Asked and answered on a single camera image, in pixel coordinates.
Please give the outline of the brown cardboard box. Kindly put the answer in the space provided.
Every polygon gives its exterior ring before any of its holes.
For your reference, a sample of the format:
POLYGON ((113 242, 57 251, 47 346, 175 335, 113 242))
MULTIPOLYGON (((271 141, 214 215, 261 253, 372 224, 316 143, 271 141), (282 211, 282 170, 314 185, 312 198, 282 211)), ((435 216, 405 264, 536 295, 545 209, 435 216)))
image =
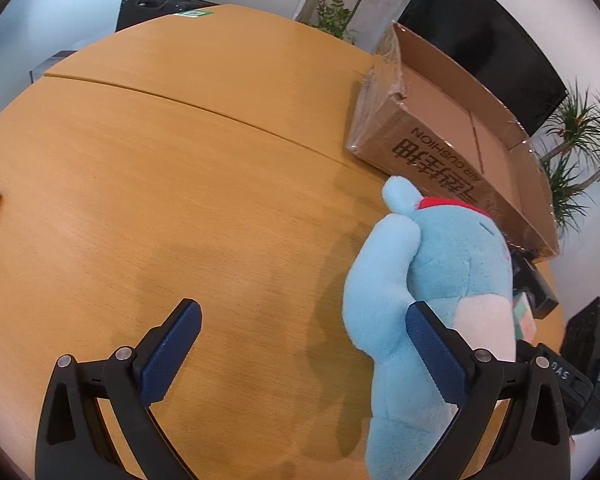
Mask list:
POLYGON ((528 134, 467 70, 398 23, 363 80, 346 147, 422 194, 487 212, 510 246, 558 255, 552 191, 528 134))

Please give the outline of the pastel rubik's cube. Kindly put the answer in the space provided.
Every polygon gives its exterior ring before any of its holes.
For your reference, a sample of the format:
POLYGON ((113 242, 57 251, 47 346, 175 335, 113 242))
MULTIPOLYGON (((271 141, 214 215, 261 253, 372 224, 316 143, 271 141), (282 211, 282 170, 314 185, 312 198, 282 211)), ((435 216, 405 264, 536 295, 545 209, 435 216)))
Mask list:
POLYGON ((516 338, 531 344, 536 334, 536 324, 525 292, 516 293, 513 307, 516 338))

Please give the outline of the light blue plush toy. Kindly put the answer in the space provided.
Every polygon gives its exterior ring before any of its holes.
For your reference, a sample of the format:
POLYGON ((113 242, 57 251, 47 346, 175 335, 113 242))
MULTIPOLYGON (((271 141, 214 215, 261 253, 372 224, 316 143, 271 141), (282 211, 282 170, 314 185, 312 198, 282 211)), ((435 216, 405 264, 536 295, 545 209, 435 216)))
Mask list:
POLYGON ((513 265, 482 210, 423 196, 404 177, 344 283, 342 318, 374 363, 365 461, 373 479, 410 478, 468 399, 471 353, 516 358, 513 265))

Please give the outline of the black chair behind table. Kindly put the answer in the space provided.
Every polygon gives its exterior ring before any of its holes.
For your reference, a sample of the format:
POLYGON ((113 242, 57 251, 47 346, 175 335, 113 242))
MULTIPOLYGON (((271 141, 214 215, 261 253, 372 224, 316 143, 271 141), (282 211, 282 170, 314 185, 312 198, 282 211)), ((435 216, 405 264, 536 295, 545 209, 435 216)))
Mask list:
POLYGON ((206 0, 121 0, 116 31, 154 18, 207 6, 213 6, 213 3, 206 0))

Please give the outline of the green potted plant right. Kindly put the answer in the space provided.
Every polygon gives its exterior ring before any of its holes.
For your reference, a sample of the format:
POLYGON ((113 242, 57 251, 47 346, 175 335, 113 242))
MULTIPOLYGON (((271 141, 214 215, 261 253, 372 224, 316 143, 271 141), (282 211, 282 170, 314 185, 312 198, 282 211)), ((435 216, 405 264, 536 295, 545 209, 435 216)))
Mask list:
POLYGON ((600 183, 600 96, 573 84, 544 133, 554 145, 539 154, 539 162, 552 192, 557 231, 579 231, 579 220, 594 203, 588 190, 600 183))

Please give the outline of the black monitor screen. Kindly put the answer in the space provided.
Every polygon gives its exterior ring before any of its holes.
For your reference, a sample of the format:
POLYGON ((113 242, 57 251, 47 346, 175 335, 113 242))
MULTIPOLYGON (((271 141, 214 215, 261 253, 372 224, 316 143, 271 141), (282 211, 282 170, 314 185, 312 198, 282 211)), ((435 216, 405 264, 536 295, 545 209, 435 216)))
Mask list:
POLYGON ((410 0, 398 22, 476 77, 530 136, 567 96, 546 55, 496 0, 410 0))

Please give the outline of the green sticker on table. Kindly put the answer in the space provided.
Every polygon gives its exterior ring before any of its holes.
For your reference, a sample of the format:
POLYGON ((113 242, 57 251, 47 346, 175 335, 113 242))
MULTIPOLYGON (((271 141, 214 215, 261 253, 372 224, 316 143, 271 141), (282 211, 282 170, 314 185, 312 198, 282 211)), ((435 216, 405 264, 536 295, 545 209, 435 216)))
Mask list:
POLYGON ((176 14, 176 16, 179 16, 180 18, 203 18, 204 16, 208 16, 208 15, 212 15, 213 12, 209 11, 209 10, 204 10, 204 9, 193 9, 193 10, 186 10, 183 12, 178 12, 176 14))

